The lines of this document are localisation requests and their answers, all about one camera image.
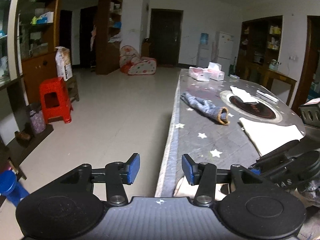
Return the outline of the cream white garment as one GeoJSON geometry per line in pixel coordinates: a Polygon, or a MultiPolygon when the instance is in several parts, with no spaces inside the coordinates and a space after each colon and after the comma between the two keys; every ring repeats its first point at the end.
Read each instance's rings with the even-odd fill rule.
{"type": "Polygon", "coordinates": [[[304,137],[296,125],[280,126],[245,118],[240,118],[239,122],[260,156],[280,148],[287,142],[300,141],[304,137]]]}

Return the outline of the blue knitted sock cloth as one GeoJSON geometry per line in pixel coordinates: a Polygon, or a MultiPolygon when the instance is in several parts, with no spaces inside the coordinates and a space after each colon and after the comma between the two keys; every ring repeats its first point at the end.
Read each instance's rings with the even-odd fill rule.
{"type": "Polygon", "coordinates": [[[214,120],[221,125],[229,124],[229,110],[227,107],[215,106],[211,101],[193,96],[188,92],[182,93],[180,99],[208,119],[214,120]]]}

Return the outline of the round black induction cooktop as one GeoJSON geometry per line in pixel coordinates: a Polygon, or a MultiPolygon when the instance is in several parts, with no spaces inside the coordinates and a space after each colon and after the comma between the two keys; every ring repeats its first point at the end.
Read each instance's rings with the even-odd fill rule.
{"type": "Polygon", "coordinates": [[[254,103],[244,103],[230,90],[222,91],[219,96],[226,105],[249,118],[273,123],[279,123],[283,120],[279,111],[263,100],[258,99],[258,101],[254,103]]]}

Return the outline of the white remote control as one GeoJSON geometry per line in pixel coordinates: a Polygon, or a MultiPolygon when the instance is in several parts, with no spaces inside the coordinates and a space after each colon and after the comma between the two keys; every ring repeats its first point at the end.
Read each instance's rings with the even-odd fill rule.
{"type": "Polygon", "coordinates": [[[272,96],[270,94],[264,93],[261,90],[257,90],[257,94],[259,94],[260,96],[262,96],[262,97],[264,97],[264,98],[266,98],[266,99],[268,99],[268,100],[270,100],[270,101],[272,101],[274,103],[278,103],[279,102],[278,98],[276,98],[276,97],[274,97],[274,96],[272,96]]]}

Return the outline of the white paper tissue sheet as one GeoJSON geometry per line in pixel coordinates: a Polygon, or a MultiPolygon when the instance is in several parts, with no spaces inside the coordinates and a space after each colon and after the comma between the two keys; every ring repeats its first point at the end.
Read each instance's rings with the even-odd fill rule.
{"type": "Polygon", "coordinates": [[[230,86],[230,89],[235,96],[237,96],[238,98],[240,98],[243,101],[243,103],[258,103],[259,102],[255,97],[251,96],[251,94],[246,92],[244,89],[240,89],[240,88],[234,87],[234,86],[230,86]]]}

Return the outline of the dark wooden side table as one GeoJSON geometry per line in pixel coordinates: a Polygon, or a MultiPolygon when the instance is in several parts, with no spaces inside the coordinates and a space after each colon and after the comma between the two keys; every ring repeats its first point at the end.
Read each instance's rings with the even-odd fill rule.
{"type": "Polygon", "coordinates": [[[245,65],[245,73],[244,73],[244,79],[245,80],[249,80],[250,75],[252,74],[252,71],[256,70],[260,75],[260,81],[259,84],[265,88],[267,88],[268,90],[271,90],[272,84],[274,80],[283,82],[285,84],[290,85],[290,90],[289,90],[289,94],[286,100],[286,105],[288,106],[290,104],[292,95],[293,95],[293,91],[296,85],[296,80],[281,74],[280,72],[276,72],[274,70],[270,70],[267,67],[261,66],[259,64],[256,63],[252,63],[252,62],[248,62],[245,65]]]}

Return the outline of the small pink tissue pack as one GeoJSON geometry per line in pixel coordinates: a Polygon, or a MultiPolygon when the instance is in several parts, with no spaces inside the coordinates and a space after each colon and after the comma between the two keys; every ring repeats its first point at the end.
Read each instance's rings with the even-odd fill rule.
{"type": "Polygon", "coordinates": [[[210,81],[210,72],[208,71],[207,68],[189,67],[188,75],[196,81],[200,81],[200,82],[210,81]]]}

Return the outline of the red plastic stool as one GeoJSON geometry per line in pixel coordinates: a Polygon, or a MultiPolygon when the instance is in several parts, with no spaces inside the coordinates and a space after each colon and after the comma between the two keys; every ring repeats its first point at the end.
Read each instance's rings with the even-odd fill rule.
{"type": "Polygon", "coordinates": [[[42,113],[46,124],[51,119],[62,118],[70,123],[73,109],[68,95],[66,83],[62,77],[44,80],[39,87],[42,113]]]}

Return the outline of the pink white tissue box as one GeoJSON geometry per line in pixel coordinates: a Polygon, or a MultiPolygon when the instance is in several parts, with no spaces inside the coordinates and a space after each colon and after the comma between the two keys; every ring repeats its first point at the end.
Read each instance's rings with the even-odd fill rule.
{"type": "Polygon", "coordinates": [[[225,73],[222,71],[222,66],[219,63],[210,62],[208,64],[207,72],[212,80],[223,81],[225,78],[225,73]]]}

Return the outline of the glass kettle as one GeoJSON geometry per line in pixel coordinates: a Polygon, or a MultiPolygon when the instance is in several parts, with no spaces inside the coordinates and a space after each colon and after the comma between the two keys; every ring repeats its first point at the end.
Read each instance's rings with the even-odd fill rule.
{"type": "Polygon", "coordinates": [[[281,65],[279,61],[277,61],[276,59],[272,59],[269,63],[269,69],[277,72],[279,65],[281,65]]]}

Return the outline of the water dispenser with blue bottle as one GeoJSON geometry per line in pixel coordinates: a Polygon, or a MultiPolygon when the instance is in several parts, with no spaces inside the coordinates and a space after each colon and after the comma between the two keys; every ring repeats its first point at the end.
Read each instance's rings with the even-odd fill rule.
{"type": "Polygon", "coordinates": [[[202,33],[200,37],[200,44],[197,52],[196,65],[201,68],[207,68],[210,62],[211,50],[209,46],[209,34],[202,33]]]}

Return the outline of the white refrigerator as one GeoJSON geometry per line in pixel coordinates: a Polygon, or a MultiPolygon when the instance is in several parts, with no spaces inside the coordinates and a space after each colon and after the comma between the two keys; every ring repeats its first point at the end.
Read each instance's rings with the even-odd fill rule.
{"type": "Polygon", "coordinates": [[[232,61],[234,36],[224,32],[216,32],[215,35],[214,62],[221,65],[225,76],[229,75],[229,68],[232,61]]]}

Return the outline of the white paper bag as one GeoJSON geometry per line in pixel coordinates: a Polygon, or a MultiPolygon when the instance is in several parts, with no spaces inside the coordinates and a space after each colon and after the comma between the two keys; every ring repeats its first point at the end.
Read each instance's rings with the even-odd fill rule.
{"type": "Polygon", "coordinates": [[[56,70],[57,76],[62,77],[65,81],[73,77],[70,50],[63,46],[56,47],[56,70]]]}

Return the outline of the dark wooden door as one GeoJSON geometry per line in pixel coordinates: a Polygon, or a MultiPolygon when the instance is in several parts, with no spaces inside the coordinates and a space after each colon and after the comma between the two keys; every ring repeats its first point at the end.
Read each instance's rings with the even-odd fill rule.
{"type": "Polygon", "coordinates": [[[183,11],[152,9],[149,55],[161,66],[178,64],[183,11]]]}

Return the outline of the wooden display cabinet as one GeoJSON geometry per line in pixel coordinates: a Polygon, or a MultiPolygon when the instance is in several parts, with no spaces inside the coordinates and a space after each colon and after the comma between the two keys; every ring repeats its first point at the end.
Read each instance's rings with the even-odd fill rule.
{"type": "Polygon", "coordinates": [[[57,76],[62,0],[1,0],[1,85],[20,79],[27,104],[57,76]]]}

